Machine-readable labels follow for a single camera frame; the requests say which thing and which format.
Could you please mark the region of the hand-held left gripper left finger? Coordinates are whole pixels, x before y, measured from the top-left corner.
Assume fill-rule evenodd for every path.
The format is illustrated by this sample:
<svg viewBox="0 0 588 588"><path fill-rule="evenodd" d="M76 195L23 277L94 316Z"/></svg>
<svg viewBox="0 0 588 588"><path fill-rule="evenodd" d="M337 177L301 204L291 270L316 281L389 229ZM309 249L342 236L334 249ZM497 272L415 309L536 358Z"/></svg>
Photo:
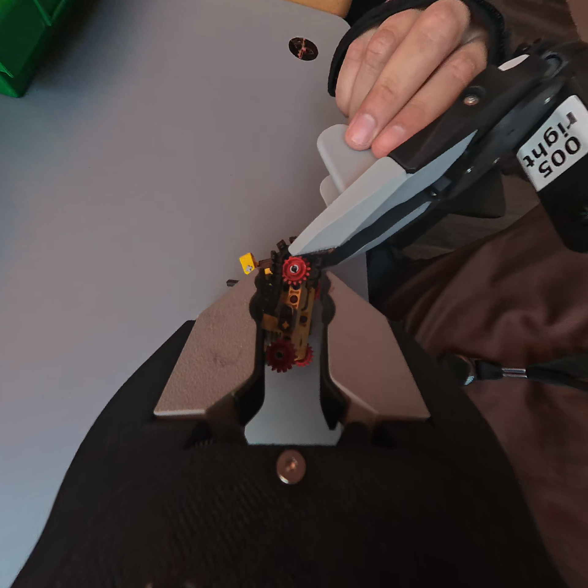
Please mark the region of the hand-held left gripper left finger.
<svg viewBox="0 0 588 588"><path fill-rule="evenodd" d="M203 419L244 428L264 400L263 336L251 313L255 273L196 318L153 410L160 419Z"/></svg>

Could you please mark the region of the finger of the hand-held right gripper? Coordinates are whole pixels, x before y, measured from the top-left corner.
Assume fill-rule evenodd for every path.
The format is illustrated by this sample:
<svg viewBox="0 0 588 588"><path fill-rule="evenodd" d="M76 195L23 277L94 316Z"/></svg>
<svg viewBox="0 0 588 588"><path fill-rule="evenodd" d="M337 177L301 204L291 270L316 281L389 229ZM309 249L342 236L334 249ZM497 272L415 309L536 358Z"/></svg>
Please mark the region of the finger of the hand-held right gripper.
<svg viewBox="0 0 588 588"><path fill-rule="evenodd" d="M370 225L362 228L334 248L328 254L328 266L336 266L349 258L355 257L381 244L384 240L403 229L420 217L434 200L407 200L400 203L375 219Z"/></svg>
<svg viewBox="0 0 588 588"><path fill-rule="evenodd" d="M351 149L344 139L347 129L347 125L337 124L318 138L318 151L329 172L320 186L321 194L324 187L335 187L339 194L289 246L293 256L341 246L384 213L408 202L440 179L477 133L473 131L421 170L408 173L393 158L377 159L371 152Z"/></svg>

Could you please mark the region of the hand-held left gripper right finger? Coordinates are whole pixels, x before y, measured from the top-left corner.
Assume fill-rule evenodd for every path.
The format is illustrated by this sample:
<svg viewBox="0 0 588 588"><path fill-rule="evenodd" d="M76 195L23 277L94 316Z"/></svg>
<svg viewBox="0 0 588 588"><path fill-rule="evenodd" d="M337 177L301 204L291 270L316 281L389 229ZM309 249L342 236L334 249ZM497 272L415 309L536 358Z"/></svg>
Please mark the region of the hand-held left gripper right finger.
<svg viewBox="0 0 588 588"><path fill-rule="evenodd" d="M331 271L320 287L320 405L333 429L425 422L430 411L386 317Z"/></svg>

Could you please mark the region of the yellow lego bulldozer model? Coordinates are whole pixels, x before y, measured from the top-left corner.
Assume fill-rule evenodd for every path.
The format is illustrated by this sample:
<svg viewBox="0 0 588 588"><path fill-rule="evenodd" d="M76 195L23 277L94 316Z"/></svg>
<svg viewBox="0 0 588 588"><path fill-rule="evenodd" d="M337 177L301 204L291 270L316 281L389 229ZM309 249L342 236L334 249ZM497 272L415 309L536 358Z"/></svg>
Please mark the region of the yellow lego bulldozer model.
<svg viewBox="0 0 588 588"><path fill-rule="evenodd" d="M320 255L291 254L281 240L268 259L258 261L250 252L239 263L255 277L254 317L263 332L266 364L277 373L313 360L309 343L315 301L320 295Z"/></svg>

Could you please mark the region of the black lego track strip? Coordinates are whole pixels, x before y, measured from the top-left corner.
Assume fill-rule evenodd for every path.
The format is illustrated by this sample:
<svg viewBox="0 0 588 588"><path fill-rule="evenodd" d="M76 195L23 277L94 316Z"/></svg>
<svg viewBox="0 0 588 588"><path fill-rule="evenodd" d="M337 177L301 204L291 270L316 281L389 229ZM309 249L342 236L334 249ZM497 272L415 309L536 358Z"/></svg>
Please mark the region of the black lego track strip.
<svg viewBox="0 0 588 588"><path fill-rule="evenodd" d="M312 312L322 261L316 254L290 254L284 240L276 247L258 265L257 295L264 314L276 318L279 328L293 330L304 312Z"/></svg>

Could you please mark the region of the person's right hand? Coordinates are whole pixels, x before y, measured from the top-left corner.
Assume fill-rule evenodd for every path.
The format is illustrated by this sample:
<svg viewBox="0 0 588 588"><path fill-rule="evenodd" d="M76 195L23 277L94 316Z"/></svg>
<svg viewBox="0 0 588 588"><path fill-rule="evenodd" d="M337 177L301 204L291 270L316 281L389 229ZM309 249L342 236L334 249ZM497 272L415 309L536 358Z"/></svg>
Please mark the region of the person's right hand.
<svg viewBox="0 0 588 588"><path fill-rule="evenodd" d="M346 143L383 158L457 100L488 63L488 35L462 1L390 16L354 40L335 99Z"/></svg>

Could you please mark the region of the round dark sticker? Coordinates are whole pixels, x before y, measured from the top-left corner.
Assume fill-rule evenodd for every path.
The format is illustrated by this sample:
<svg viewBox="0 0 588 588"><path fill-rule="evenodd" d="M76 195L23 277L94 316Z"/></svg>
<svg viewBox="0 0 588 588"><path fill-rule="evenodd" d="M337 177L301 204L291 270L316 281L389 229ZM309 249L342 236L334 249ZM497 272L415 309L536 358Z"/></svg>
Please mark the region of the round dark sticker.
<svg viewBox="0 0 588 588"><path fill-rule="evenodd" d="M290 53L301 61L313 61L318 57L316 44L304 37L294 37L288 43Z"/></svg>

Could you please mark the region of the green plastic bin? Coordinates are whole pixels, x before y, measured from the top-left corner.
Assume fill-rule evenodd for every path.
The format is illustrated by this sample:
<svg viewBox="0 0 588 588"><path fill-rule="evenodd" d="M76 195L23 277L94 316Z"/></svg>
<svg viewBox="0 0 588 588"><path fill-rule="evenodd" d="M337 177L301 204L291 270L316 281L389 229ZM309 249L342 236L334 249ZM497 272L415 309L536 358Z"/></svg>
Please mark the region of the green plastic bin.
<svg viewBox="0 0 588 588"><path fill-rule="evenodd" d="M24 95L75 1L1 1L1 94Z"/></svg>

